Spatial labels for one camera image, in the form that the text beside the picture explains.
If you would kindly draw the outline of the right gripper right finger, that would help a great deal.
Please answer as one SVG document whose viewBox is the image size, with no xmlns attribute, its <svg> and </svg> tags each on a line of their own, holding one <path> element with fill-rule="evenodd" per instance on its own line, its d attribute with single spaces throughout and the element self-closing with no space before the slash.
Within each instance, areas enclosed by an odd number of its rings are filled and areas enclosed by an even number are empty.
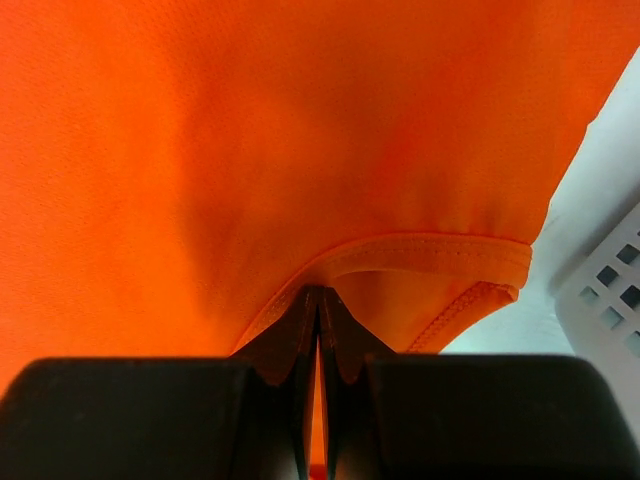
<svg viewBox="0 0 640 480">
<path fill-rule="evenodd" d="M 639 450 L 588 362 L 400 354 L 332 289 L 317 321 L 332 479 L 635 479 Z"/>
</svg>

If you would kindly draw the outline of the orange t shirt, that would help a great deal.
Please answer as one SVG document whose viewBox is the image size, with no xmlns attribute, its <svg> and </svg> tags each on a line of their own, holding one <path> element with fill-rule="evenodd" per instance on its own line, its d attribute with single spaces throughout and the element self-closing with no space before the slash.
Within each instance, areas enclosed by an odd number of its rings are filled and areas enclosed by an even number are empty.
<svg viewBox="0 0 640 480">
<path fill-rule="evenodd" d="M 635 1 L 5 1 L 1 399 L 234 355 L 334 290 L 438 354 L 514 302 Z"/>
</svg>

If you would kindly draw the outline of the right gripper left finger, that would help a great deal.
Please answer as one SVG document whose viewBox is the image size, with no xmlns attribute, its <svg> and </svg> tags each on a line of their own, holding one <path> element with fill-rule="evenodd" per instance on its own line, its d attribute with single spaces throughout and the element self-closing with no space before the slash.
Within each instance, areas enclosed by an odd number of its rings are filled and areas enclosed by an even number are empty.
<svg viewBox="0 0 640 480">
<path fill-rule="evenodd" d="M 5 479 L 305 479 L 319 289 L 234 355 L 50 357 L 1 399 Z"/>
</svg>

